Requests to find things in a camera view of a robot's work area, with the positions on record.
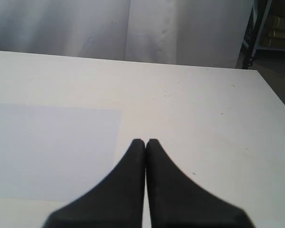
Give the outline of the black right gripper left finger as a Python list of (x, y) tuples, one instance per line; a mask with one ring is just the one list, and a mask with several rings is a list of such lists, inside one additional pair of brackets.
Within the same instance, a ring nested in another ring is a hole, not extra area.
[(115, 168), (93, 189), (52, 212), (45, 228), (140, 228), (145, 144), (134, 139)]

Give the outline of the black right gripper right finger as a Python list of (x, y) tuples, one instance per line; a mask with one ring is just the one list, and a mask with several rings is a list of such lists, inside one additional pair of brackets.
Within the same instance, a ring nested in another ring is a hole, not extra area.
[(157, 139), (146, 145), (153, 228), (252, 228), (246, 212), (206, 191), (171, 160)]

